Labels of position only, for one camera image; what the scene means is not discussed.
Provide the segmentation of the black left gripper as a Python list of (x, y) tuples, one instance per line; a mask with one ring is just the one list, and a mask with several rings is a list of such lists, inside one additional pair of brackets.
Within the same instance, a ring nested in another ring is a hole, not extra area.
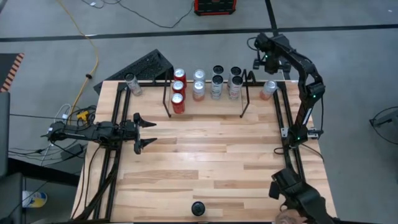
[(156, 126), (156, 123), (145, 121), (139, 113), (133, 114), (133, 120), (123, 122), (123, 141), (134, 141), (134, 152), (141, 154), (141, 149), (157, 140), (157, 138), (140, 139), (139, 127), (149, 128)]

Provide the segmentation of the red soda can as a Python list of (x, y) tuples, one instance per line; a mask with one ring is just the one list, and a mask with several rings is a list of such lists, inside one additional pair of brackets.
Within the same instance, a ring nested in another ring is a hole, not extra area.
[(184, 86), (187, 85), (187, 76), (185, 73), (185, 70), (182, 68), (177, 68), (174, 71), (174, 80), (175, 81), (181, 81)]
[(181, 93), (174, 93), (171, 98), (172, 108), (175, 114), (182, 114), (185, 111), (184, 97)]

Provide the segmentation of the red Coke Zero can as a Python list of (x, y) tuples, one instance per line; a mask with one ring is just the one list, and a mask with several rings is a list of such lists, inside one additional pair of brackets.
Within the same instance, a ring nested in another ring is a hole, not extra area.
[(174, 81), (172, 84), (172, 91), (174, 93), (179, 93), (181, 94), (184, 98), (185, 98), (185, 86), (184, 86), (184, 82), (177, 80)]

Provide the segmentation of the white can blue band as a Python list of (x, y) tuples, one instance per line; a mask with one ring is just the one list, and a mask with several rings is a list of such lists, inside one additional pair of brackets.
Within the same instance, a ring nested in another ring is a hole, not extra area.
[(205, 213), (205, 210), (205, 204), (200, 201), (194, 202), (191, 206), (191, 211), (196, 217), (202, 216)]

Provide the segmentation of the pink white spindrift can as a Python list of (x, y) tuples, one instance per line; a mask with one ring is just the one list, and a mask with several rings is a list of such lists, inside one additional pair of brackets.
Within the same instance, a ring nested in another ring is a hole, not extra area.
[(263, 89), (260, 91), (259, 96), (262, 100), (269, 100), (277, 89), (278, 87), (276, 82), (268, 80), (265, 82)]

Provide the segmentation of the white peach vibe can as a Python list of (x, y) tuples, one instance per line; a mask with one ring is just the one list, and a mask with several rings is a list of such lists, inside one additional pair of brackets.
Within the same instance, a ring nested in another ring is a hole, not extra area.
[(142, 88), (139, 85), (135, 74), (127, 73), (127, 74), (125, 74), (124, 79), (133, 95), (135, 95), (135, 96), (142, 95)]

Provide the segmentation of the black power adapter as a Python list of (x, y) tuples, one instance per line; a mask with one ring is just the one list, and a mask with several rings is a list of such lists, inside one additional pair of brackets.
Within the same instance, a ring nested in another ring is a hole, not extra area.
[(81, 156), (82, 154), (83, 154), (83, 146), (81, 144), (75, 144), (69, 147), (68, 149), (64, 150), (63, 152), (61, 152), (61, 158), (62, 160), (71, 159), (74, 157), (82, 158)]

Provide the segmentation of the red black box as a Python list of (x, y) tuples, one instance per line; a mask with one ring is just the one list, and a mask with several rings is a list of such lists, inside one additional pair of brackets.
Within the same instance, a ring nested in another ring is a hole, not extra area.
[(237, 0), (194, 0), (194, 13), (198, 16), (230, 15), (236, 10)]

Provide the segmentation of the grey floor stand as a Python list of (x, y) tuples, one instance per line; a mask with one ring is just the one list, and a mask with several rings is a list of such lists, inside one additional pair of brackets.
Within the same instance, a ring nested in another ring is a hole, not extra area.
[(383, 124), (387, 123), (396, 123), (398, 124), (398, 107), (390, 107), (386, 108), (380, 112), (378, 112), (373, 118), (369, 120), (372, 127), (380, 127)]

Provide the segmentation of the black handheld device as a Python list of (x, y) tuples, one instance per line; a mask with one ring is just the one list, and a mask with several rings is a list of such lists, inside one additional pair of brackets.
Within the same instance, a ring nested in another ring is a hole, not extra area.
[(325, 198), (293, 170), (285, 168), (272, 175), (269, 196), (279, 199), (279, 195), (285, 197), (282, 206), (298, 211), (309, 224), (334, 224), (327, 213)]

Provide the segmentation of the grey cabinet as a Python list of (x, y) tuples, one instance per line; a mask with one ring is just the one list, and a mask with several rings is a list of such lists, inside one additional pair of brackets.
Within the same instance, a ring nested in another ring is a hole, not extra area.
[(0, 92), (0, 179), (8, 167), (10, 98), (9, 92)]

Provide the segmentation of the black orange striped mat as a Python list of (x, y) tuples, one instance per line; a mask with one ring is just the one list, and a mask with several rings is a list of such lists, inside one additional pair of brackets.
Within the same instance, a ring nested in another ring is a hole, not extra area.
[(24, 53), (0, 53), (0, 93), (11, 89), (24, 57)]

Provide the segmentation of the person's hand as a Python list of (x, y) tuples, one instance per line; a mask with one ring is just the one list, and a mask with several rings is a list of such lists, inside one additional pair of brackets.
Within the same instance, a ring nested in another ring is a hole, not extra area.
[(302, 222), (302, 217), (296, 210), (284, 210), (276, 216), (274, 224), (302, 224)]

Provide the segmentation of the black left table frame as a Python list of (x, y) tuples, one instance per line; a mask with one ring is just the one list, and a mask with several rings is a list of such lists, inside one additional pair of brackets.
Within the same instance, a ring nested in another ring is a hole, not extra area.
[[(133, 96), (123, 82), (104, 82), (100, 93), (96, 120), (119, 124), (133, 120), (133, 114), (143, 112), (153, 118), (159, 112), (160, 88), (146, 86), (143, 96)], [(149, 133), (141, 139), (152, 138)], [(118, 150), (110, 150), (90, 141), (81, 171), (72, 222), (103, 220), (105, 223), (149, 221), (156, 213), (154, 201), (145, 201), (146, 188), (155, 175), (154, 154), (136, 154), (134, 141), (125, 141)]]

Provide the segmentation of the black table frame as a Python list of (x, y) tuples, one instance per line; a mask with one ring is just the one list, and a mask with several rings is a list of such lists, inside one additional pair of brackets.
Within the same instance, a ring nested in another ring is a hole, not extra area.
[[(143, 96), (133, 96), (123, 82), (104, 82), (100, 93), (96, 120), (119, 124), (133, 120), (133, 114), (143, 112), (153, 118), (159, 112), (160, 88), (146, 86)], [(152, 138), (149, 133), (141, 139)], [(156, 213), (154, 201), (145, 201), (146, 188), (155, 175), (154, 154), (136, 154), (134, 141), (125, 141), (118, 150), (110, 150), (90, 141), (81, 171), (72, 222), (103, 220), (105, 223), (149, 221)]]
[[(285, 106), (285, 111), (287, 113), (287, 121), (288, 124), (290, 125), (288, 129), (295, 123), (295, 121), (292, 120), (292, 113), (290, 110), (290, 104), (289, 104), (289, 98), (287, 96), (287, 89), (286, 85), (282, 82), (277, 83), (277, 87), (280, 88), (282, 92), (282, 99), (284, 101), (284, 106)], [(282, 118), (282, 112), (280, 108), (280, 102), (279, 102), (279, 97), (277, 93), (273, 94), (273, 99), (274, 99), (274, 104), (275, 104), (275, 111), (277, 115), (277, 120), (279, 124), (279, 128), (284, 128), (284, 123), (283, 123), (283, 118)], [(303, 171), (303, 165), (302, 165), (302, 160), (301, 160), (301, 155), (299, 151), (299, 146), (297, 147), (290, 147), (287, 145), (287, 138), (282, 138), (282, 155), (284, 157), (284, 162), (285, 162), (285, 168), (293, 170), (296, 174), (300, 176), (302, 180), (307, 182), (305, 180), (305, 174)]]

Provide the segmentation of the silver arm base bracket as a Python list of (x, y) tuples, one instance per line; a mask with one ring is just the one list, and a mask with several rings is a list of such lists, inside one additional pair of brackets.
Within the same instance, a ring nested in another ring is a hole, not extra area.
[[(281, 128), (280, 133), (282, 138), (286, 138), (288, 135), (288, 128)], [(315, 127), (309, 128), (307, 131), (307, 137), (310, 139), (319, 139), (320, 136), (323, 134), (323, 130), (316, 129)]]

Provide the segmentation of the black front frame rail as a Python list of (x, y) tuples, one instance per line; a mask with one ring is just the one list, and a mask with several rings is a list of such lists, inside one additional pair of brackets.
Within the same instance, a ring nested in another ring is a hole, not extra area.
[[(48, 224), (275, 224), (274, 222), (127, 222), (127, 223), (105, 223), (103, 220), (80, 220), (79, 222), (60, 222)], [(334, 224), (378, 224), (365, 222), (351, 222), (334, 220)]]

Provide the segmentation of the black right table frame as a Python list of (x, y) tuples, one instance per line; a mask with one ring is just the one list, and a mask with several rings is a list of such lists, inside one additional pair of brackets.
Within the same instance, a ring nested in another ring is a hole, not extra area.
[[(277, 83), (277, 87), (280, 88), (282, 92), (282, 99), (284, 101), (284, 106), (285, 106), (285, 111), (287, 113), (287, 121), (288, 124), (290, 125), (288, 129), (295, 123), (295, 121), (292, 120), (292, 113), (290, 110), (290, 104), (289, 104), (289, 98), (287, 96), (287, 89), (286, 85), (282, 82)], [(279, 128), (284, 128), (284, 123), (283, 123), (283, 118), (282, 118), (282, 112), (280, 108), (280, 102), (279, 102), (279, 97), (277, 93), (273, 94), (273, 99), (274, 99), (274, 104), (275, 104), (275, 111), (277, 115), (277, 120), (279, 124)], [(287, 138), (282, 138), (282, 155), (284, 157), (284, 162), (285, 162), (285, 168), (293, 170), (296, 174), (300, 176), (302, 180), (307, 182), (305, 180), (305, 174), (303, 171), (303, 165), (302, 165), (302, 160), (301, 160), (301, 155), (299, 151), (299, 146), (297, 147), (290, 147), (287, 145)]]

